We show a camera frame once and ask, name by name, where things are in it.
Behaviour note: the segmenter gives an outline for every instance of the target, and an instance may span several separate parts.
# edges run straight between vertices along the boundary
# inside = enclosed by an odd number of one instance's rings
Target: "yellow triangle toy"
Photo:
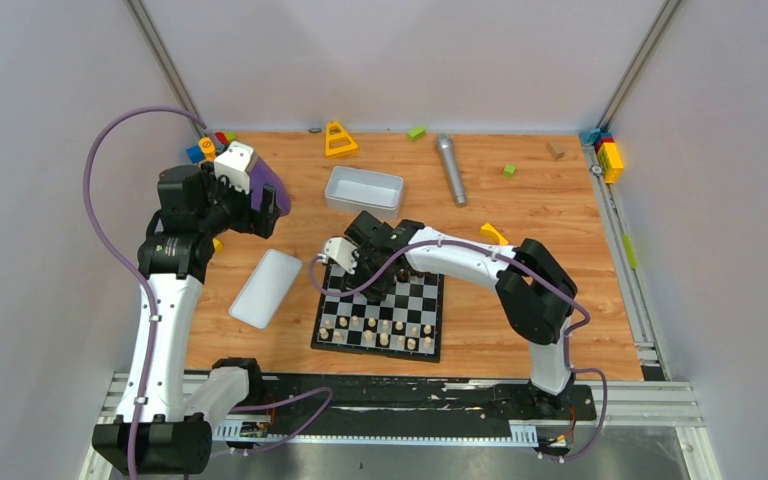
[[[340,125],[340,122],[328,122],[325,128],[325,157],[337,158],[360,150],[357,142],[349,135],[349,132]]]

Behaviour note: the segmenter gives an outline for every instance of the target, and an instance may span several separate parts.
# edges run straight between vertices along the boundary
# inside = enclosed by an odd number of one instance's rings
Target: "white plastic container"
[[[334,167],[325,187],[325,203],[335,210],[362,210],[385,220],[397,220],[405,181],[402,177],[349,167]]]

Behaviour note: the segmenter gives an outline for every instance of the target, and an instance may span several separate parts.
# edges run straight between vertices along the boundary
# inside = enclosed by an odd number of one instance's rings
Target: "yellow toy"
[[[360,150],[357,142],[340,122],[329,122],[325,127],[325,157],[337,158]]]
[[[489,223],[485,223],[481,226],[481,230],[479,232],[484,235],[485,237],[490,237],[494,242],[496,242],[496,245],[504,247],[505,245],[509,245],[508,239],[502,236],[501,233],[499,233],[498,230],[493,225],[490,225]]]
[[[201,148],[202,153],[204,153],[205,160],[210,160],[212,162],[213,159],[216,158],[216,147],[213,145],[210,137],[204,137],[199,140],[199,148]]]
[[[617,144],[614,142],[602,143],[596,156],[599,158],[599,165],[605,172],[605,183],[614,183],[619,180],[623,165]]]

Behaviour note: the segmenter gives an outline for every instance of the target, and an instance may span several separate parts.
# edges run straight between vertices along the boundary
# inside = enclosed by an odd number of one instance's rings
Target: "cable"
[[[104,230],[101,228],[101,224],[98,222],[98,217],[95,215],[95,210],[93,209],[92,205],[92,199],[90,198],[90,177],[92,176],[92,167],[93,163],[95,162],[95,156],[98,153],[99,147],[101,147],[101,142],[104,140],[105,137],[114,129],[117,125],[124,122],[125,120],[135,117],[137,115],[141,115],[143,113],[153,113],[153,112],[169,112],[169,113],[175,113],[178,115],[183,115],[196,124],[198,124],[202,129],[204,129],[207,132],[207,125],[195,114],[190,113],[184,109],[177,108],[177,107],[167,107],[167,106],[151,106],[151,107],[142,107],[142,108],[136,108],[134,110],[131,110],[129,112],[123,113],[122,115],[116,117],[107,124],[104,129],[99,132],[98,136],[95,138],[95,141],[93,142],[92,146],[90,147],[90,152],[87,154],[87,163],[84,167],[84,182],[83,182],[83,189],[84,189],[84,208],[87,210],[87,217],[90,219],[90,223],[92,224],[93,230],[95,230],[95,234],[98,236],[99,240],[101,240],[101,243],[104,245],[105,248],[107,248],[107,251],[110,252],[116,260],[119,261],[122,265],[125,266],[125,268],[128,269],[129,272],[131,272],[131,275],[133,275],[138,282],[140,282],[140,286],[142,286],[143,290],[146,293],[146,297],[148,298],[148,308],[149,312],[152,316],[157,315],[157,298],[155,297],[154,291],[151,289],[151,285],[149,285],[148,280],[142,276],[139,269],[136,265],[134,265],[130,260],[128,260],[125,255],[120,252],[116,246],[113,245],[113,242],[110,241],[109,238],[107,238],[107,235],[104,233]],[[211,136],[211,138],[214,138],[210,132],[208,132],[208,136]],[[137,386],[137,397],[142,397],[145,395],[146,388],[148,387],[148,375],[149,371],[151,370],[151,358],[154,355],[154,344],[157,340],[157,322],[151,322],[151,325],[149,326],[148,330],[148,342],[146,344],[146,353],[145,353],[145,359],[143,361],[143,368],[142,373],[140,376],[140,382]],[[139,427],[139,420],[140,416],[143,413],[143,406],[141,403],[135,403],[134,404],[134,416],[131,419],[131,427],[128,431],[128,477],[131,480],[137,480],[137,460],[136,460],[136,438],[137,438],[137,429]]]
[[[384,274],[384,272],[387,270],[387,267],[389,267],[393,262],[396,261],[399,257],[404,255],[410,250],[413,250],[415,248],[421,248],[421,247],[440,247],[443,245],[451,245],[454,247],[461,247],[466,248],[467,250],[472,250],[474,252],[481,253],[483,255],[491,256],[493,255],[493,251],[486,249],[484,247],[465,242],[462,240],[425,240],[422,242],[417,242],[411,245],[407,245],[405,247],[402,247],[399,249],[396,253],[394,253],[390,258],[387,259],[386,262],[381,266],[381,268],[378,269],[375,274],[372,275],[372,277],[369,278],[363,285],[355,288],[354,290],[349,290],[346,292],[334,292],[326,290],[319,286],[319,283],[316,281],[316,278],[313,274],[313,268],[314,266],[319,262],[320,256],[317,255],[311,259],[310,263],[308,264],[308,277],[310,277],[310,281],[313,284],[313,287],[318,290],[323,295],[333,296],[333,297],[348,297],[351,295],[355,295],[358,293],[363,292],[366,290],[370,285],[375,283],[376,280],[378,280],[381,275]],[[569,306],[577,310],[581,313],[581,315],[584,317],[580,321],[570,325],[569,327],[564,330],[564,365],[566,365],[567,369],[575,374],[582,374],[582,373],[595,373],[596,375],[599,375],[599,378],[602,380],[602,408],[601,413],[599,414],[599,420],[596,423],[596,432],[593,435],[593,438],[590,439],[587,444],[581,448],[578,452],[575,452],[571,455],[565,456],[565,457],[558,457],[555,455],[545,455],[545,457],[549,458],[550,460],[557,461],[557,462],[564,462],[566,460],[575,460],[576,458],[580,458],[584,454],[586,454],[596,443],[596,440],[599,438],[599,435],[602,433],[602,428],[605,425],[605,415],[608,411],[608,379],[605,377],[605,374],[599,370],[598,368],[575,368],[570,363],[569,358],[569,338],[572,332],[575,330],[578,330],[579,328],[587,325],[590,323],[590,312],[587,311],[586,308],[584,308],[580,303],[576,302],[575,299],[571,298],[569,295],[565,294],[564,292],[560,291],[558,288],[556,288],[554,285],[549,283],[546,279],[541,277],[540,275],[537,275],[537,273],[528,268],[526,265],[524,265],[522,262],[518,262],[513,258],[508,257],[502,257],[502,256],[494,256],[496,260],[501,260],[503,262],[509,263],[510,265],[513,265],[518,270],[520,270],[522,273],[524,273],[526,276],[529,276],[534,279],[535,282],[542,285],[546,290],[552,292],[553,295],[557,296],[561,300],[563,300],[565,303],[567,303]]]
[[[329,403],[331,403],[331,398],[334,397],[334,390],[331,390],[331,387],[319,387],[314,388],[313,390],[307,391],[305,393],[302,393],[301,395],[297,395],[293,398],[288,398],[286,400],[281,400],[280,402],[275,403],[267,403],[265,405],[249,405],[245,407],[235,407],[231,409],[231,413],[238,413],[238,412],[254,412],[258,410],[269,410],[270,408],[278,408],[283,407],[284,405],[289,405],[291,403],[295,403],[301,400],[304,400],[305,398],[311,397],[313,395],[316,395],[317,393],[322,392],[328,392],[328,398],[325,399],[324,402],[322,402],[322,405],[319,406],[319,409],[313,412],[313,415],[310,416],[305,422],[302,424],[301,427],[297,428],[296,431],[293,433],[287,435],[286,437],[282,438],[281,440],[278,440],[275,443],[272,443],[266,447],[262,448],[255,448],[255,449],[245,449],[243,450],[243,455],[248,455],[250,453],[265,453],[270,450],[274,450],[281,445],[284,445],[285,443],[289,442],[290,440],[296,438],[300,433],[304,431],[311,423],[313,423],[314,420],[319,418],[320,415],[322,415],[322,412],[325,411],[325,408],[328,406]]]

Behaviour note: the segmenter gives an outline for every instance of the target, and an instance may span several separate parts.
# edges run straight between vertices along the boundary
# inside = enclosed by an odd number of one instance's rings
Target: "blue lego block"
[[[592,130],[582,130],[578,132],[578,140],[582,145],[592,145],[599,138],[599,134],[602,133],[598,128]]]
[[[190,157],[190,161],[193,163],[198,163],[204,160],[204,152],[201,151],[201,148],[198,145],[193,145],[188,148],[187,156]]]

